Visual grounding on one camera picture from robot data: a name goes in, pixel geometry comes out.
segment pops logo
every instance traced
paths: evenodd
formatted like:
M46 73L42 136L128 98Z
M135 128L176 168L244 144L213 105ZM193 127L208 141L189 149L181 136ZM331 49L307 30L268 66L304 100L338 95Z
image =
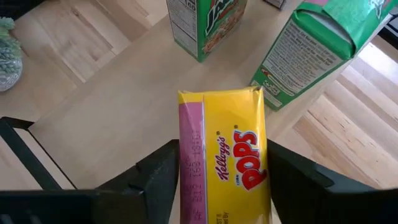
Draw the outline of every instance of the pops logo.
M242 133L235 130L233 134L233 155L238 159L236 170L241 174L241 181L246 190L261 184L267 177L266 170L260 170L261 160L257 145L257 136L251 131Z

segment hardwood floor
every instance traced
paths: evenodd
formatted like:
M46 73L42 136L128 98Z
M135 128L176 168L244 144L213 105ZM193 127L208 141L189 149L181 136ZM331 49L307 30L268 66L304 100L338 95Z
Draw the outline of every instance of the hardwood floor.
M166 15L164 0L44 2L16 21L24 74L0 93L0 116L37 121ZM398 50L376 37L277 141L365 184L398 187L397 85Z
M279 142L375 188L398 187L397 62L376 37Z
M38 190L40 185L0 137L0 190Z
M12 31L24 71L0 93L0 116L37 121L166 15L164 0L43 2Z

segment kellogg's corn pops box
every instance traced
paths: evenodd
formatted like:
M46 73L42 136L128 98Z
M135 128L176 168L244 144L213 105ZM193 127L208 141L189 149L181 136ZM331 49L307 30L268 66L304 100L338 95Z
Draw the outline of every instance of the kellogg's corn pops box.
M398 0L304 0L254 74L279 110L353 58Z
M179 92L181 223L268 223L264 96Z
M202 62L243 16L248 0L167 0L175 41Z

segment light wooden table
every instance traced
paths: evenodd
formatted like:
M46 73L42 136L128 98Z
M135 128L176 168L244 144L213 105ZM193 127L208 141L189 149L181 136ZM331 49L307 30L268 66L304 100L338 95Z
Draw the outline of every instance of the light wooden table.
M77 187L99 186L178 138L177 90L247 86L299 2L280 12L249 1L241 26L204 63L174 42L165 17L30 131ZM267 137L278 141L345 66L279 112L266 108Z

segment yellow cereal box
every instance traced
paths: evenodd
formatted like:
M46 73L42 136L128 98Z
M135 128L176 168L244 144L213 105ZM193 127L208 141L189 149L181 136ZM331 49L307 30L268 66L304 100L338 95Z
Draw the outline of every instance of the yellow cereal box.
M181 223L269 222L264 96L179 92Z

